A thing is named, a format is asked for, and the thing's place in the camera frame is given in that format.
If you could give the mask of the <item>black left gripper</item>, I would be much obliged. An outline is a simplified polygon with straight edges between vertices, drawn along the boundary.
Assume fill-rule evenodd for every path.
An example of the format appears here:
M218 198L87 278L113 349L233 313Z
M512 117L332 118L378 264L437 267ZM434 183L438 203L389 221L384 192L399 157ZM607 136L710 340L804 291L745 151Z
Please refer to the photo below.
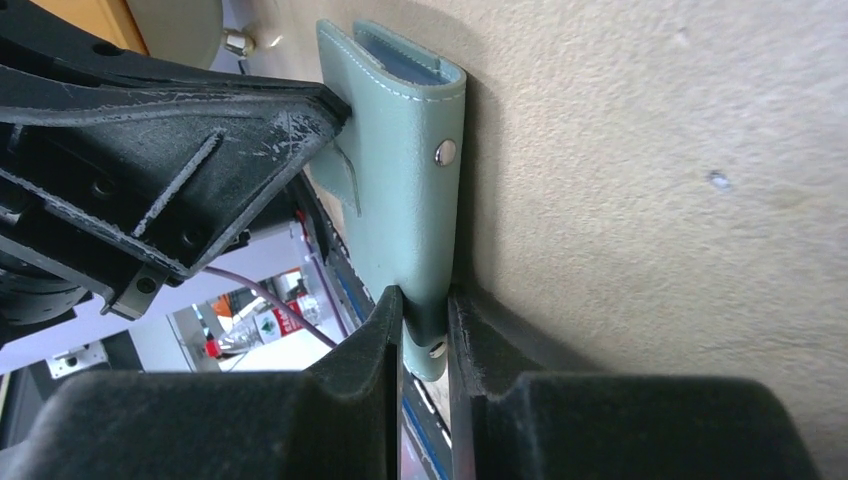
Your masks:
M1 343L99 295L135 320L196 275L336 137L350 107L320 83L218 84L1 70Z

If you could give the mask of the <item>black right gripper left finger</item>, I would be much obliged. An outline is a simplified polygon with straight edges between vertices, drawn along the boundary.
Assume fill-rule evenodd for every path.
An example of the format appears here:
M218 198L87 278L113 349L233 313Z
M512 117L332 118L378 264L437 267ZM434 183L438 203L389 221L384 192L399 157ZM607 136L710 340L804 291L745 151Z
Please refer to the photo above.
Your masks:
M395 479L401 323L396 286L302 371L96 371L64 383L6 479Z

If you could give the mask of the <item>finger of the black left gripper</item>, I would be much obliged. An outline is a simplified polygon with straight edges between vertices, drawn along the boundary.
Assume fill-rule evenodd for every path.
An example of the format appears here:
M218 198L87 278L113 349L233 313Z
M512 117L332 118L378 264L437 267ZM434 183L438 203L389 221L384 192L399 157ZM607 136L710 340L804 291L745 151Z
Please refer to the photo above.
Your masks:
M317 82L214 72L117 47L31 1L1 3L1 64L45 78L72 71L107 84L135 82L244 87L317 87Z

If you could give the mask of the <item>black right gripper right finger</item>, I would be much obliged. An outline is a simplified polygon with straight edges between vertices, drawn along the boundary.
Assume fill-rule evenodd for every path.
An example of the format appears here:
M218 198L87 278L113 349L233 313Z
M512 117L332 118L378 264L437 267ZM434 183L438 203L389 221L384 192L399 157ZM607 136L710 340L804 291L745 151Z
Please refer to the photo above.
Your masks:
M744 378L607 373L448 299L457 479L815 479L777 396Z

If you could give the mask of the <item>teal card holder wallet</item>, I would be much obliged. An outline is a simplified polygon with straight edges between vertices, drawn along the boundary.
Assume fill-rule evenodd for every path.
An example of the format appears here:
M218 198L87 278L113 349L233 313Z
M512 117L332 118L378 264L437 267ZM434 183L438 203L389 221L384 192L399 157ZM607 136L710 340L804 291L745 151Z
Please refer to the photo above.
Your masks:
M432 382L447 366L447 295L455 250L465 71L371 21L316 26L325 85L352 110L309 163L342 206L355 273L373 297L404 296L403 361Z

